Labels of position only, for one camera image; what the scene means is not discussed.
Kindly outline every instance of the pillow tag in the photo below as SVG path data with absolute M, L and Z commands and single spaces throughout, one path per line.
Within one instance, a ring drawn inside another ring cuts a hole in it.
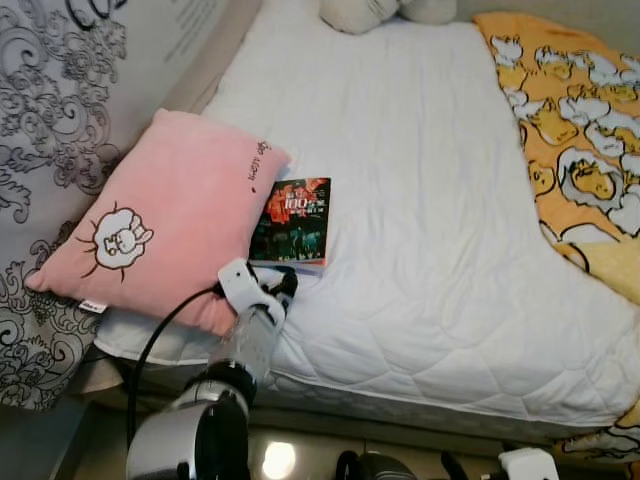
M 107 307 L 108 305 L 105 305 L 104 303 L 98 303 L 91 300 L 83 300 L 80 302 L 80 305 L 78 305 L 79 309 L 93 313 L 102 313 L 107 309 Z

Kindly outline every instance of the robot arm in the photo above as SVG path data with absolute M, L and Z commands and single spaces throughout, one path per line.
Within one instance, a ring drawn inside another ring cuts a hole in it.
M 128 480 L 249 480 L 249 409 L 298 282 L 290 270 L 269 289 L 244 259 L 221 269 L 219 280 L 217 293 L 238 313 L 236 328 L 184 393 L 141 425 L 127 457 Z

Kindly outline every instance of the white plug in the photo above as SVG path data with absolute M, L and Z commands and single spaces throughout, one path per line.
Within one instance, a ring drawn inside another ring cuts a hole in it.
M 236 258 L 218 271 L 218 280 L 227 301 L 238 315 L 254 305 L 264 305 L 275 325 L 284 322 L 286 312 L 272 295 L 262 291 L 244 258 Z
M 509 480 L 559 480 L 553 457 L 539 448 L 521 448 L 498 458 Z

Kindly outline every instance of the bed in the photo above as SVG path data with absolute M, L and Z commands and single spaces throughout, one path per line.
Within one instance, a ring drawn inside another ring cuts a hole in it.
M 542 442 L 637 400 L 640 309 L 541 235 L 472 24 L 352 37 L 267 0 L 203 115 L 333 182 L 329 267 L 301 278 L 261 405 Z M 94 343 L 134 359 L 150 325 L 112 312 Z M 148 379 L 178 386 L 217 341 L 172 327 Z

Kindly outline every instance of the floor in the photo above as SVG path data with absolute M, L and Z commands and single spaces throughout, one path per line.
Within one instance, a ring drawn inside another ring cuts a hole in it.
M 126 445 L 124 416 L 101 411 L 87 435 L 84 453 L 73 473 L 64 480 L 124 480 Z M 378 451 L 404 462 L 420 479 L 447 479 L 440 453 L 366 439 L 334 438 L 270 428 L 254 428 L 249 439 L 249 466 L 253 480 L 333 480 L 338 456 L 345 450 Z M 457 456 L 469 479 L 498 470 L 496 460 Z M 562 480 L 623 479 L 624 475 L 560 469 Z

